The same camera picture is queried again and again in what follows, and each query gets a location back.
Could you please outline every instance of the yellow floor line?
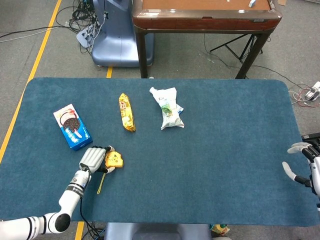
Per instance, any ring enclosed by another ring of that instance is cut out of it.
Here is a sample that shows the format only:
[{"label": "yellow floor line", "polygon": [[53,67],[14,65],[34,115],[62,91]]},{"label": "yellow floor line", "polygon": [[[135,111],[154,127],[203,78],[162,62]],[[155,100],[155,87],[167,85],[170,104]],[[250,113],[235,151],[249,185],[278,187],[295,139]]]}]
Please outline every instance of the yellow floor line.
[{"label": "yellow floor line", "polygon": [[[52,27],[54,25],[55,18],[56,18],[59,6],[61,4],[61,1],[62,0],[58,0],[56,2],[56,5],[55,5],[55,8],[53,10],[52,17],[51,17],[51,20],[49,22],[48,27]],[[47,44],[47,41],[48,41],[48,38],[49,38],[50,32],[51,32],[51,28],[49,28],[49,30],[45,32],[41,47],[39,49],[38,55],[36,56],[36,59],[35,59],[35,62],[33,64],[31,73],[30,73],[29,78],[28,78],[28,80],[26,82],[26,85],[25,85],[24,90],[22,92],[22,95],[20,97],[19,103],[18,103],[18,105],[17,105],[17,107],[15,109],[15,112],[13,114],[13,117],[12,117],[11,123],[9,125],[9,128],[8,128],[6,134],[5,134],[3,143],[2,143],[1,148],[0,148],[0,164],[2,162],[2,158],[4,157],[4,154],[5,154],[6,148],[8,146],[8,142],[9,142],[12,130],[14,129],[14,125],[15,125],[15,122],[17,120],[18,112],[19,112],[19,109],[20,109],[20,106],[21,106],[22,98],[23,98],[24,93],[25,93],[26,86],[27,86],[28,82],[30,82],[34,78],[34,76],[36,74],[39,62],[41,60],[42,54],[44,53],[44,50],[45,50],[45,47],[46,47],[46,44]]]},{"label": "yellow floor line", "polygon": [[[105,76],[107,79],[110,79],[112,77],[112,70],[113,70],[113,67],[109,66]],[[85,227],[85,222],[79,221],[78,226],[76,227],[74,240],[81,240],[82,234],[84,232],[84,227]]]}]

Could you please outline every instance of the table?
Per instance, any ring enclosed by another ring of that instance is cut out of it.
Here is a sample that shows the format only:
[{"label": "table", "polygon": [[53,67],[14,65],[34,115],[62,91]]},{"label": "table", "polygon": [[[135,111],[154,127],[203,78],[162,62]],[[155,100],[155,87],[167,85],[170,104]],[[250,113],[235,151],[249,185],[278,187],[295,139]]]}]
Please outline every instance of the table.
[{"label": "table", "polygon": [[236,79],[244,79],[282,18],[277,0],[133,0],[141,78],[148,77],[145,34],[254,34],[257,39]]},{"label": "table", "polygon": [[[152,86],[176,87],[185,128],[160,130]],[[122,126],[122,92],[130,97],[136,132]],[[60,210],[58,200],[86,150],[69,148],[53,116],[70,103],[93,138],[89,146],[112,145],[124,160],[100,195],[102,173],[92,176],[83,199],[90,222],[319,223],[317,198],[282,169],[287,161],[310,174],[302,154],[287,154],[301,140],[288,89],[252,79],[33,79],[0,165],[0,219]],[[81,220],[78,208],[72,220]]]}]

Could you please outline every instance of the white robotic hand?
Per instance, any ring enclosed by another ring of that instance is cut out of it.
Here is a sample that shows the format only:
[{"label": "white robotic hand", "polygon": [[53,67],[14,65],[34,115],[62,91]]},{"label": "white robotic hand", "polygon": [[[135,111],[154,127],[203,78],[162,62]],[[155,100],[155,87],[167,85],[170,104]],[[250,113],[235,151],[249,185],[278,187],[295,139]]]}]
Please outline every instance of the white robotic hand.
[{"label": "white robotic hand", "polygon": [[[305,185],[307,188],[312,188],[312,192],[317,195],[320,199],[320,153],[307,142],[298,142],[295,143],[287,150],[289,154],[295,154],[302,152],[302,154],[307,158],[311,176],[310,179],[296,175],[292,172],[289,164],[285,161],[282,162],[282,167],[285,173],[291,178],[293,181]],[[320,217],[320,203],[316,205],[317,211]]]},{"label": "white robotic hand", "polygon": [[105,173],[114,170],[100,168],[106,153],[114,150],[112,146],[88,148],[79,163],[80,170],[75,173],[59,200],[61,210],[41,217],[32,216],[0,222],[0,239],[32,240],[38,234],[60,234],[67,230],[72,213],[80,198],[84,196],[91,174],[99,170]]}]

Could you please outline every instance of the gray floor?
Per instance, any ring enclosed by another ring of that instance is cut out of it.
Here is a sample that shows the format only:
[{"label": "gray floor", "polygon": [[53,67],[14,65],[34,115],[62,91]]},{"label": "gray floor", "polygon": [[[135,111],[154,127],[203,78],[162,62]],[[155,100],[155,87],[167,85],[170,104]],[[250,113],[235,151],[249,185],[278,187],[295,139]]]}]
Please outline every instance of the gray floor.
[{"label": "gray floor", "polygon": [[[0,35],[47,26],[55,4],[55,0],[2,0]],[[71,4],[72,0],[62,1],[60,9]],[[288,0],[287,6],[281,9],[283,19],[255,64],[276,70],[295,83],[312,86],[320,77],[320,4],[304,0]],[[68,21],[70,14],[71,12],[63,12],[59,16],[60,22]],[[0,41],[24,35],[22,33],[11,35],[1,38]],[[5,137],[43,37],[44,33],[0,43],[0,143]],[[233,37],[233,35],[207,34],[206,46],[210,49]],[[156,35],[155,61],[149,69],[150,76],[234,78],[237,69],[228,68],[215,56],[208,55],[203,40],[203,34]],[[241,52],[244,43],[245,40],[240,40],[232,44],[232,47]],[[215,54],[228,65],[240,66],[226,49],[219,49]],[[52,30],[35,76],[105,78],[106,73],[107,68],[95,66],[88,54],[79,52],[79,45],[71,31],[59,28]],[[139,78],[139,76],[138,68],[115,68],[112,74],[113,78]],[[248,77],[278,79],[284,81],[289,88],[297,90],[283,77],[258,67],[252,67]],[[298,106],[293,108],[301,134],[320,132],[318,108]],[[72,223],[68,231],[59,236],[40,236],[38,239],[74,239],[76,226],[76,223]],[[318,240],[320,226],[231,226],[228,236],[233,240]]]}]

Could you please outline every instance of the yellow wrapper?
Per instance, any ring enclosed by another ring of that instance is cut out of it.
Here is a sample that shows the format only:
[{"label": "yellow wrapper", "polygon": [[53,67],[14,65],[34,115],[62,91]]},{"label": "yellow wrapper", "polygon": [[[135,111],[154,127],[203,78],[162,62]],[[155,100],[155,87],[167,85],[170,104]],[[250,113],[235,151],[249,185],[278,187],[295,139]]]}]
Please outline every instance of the yellow wrapper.
[{"label": "yellow wrapper", "polygon": [[105,156],[105,166],[106,168],[122,168],[124,166],[124,161],[121,158],[121,154],[116,151],[110,151]]},{"label": "yellow wrapper", "polygon": [[130,99],[127,95],[122,93],[119,97],[119,106],[122,118],[122,125],[130,132],[136,130],[134,114],[132,113]]}]

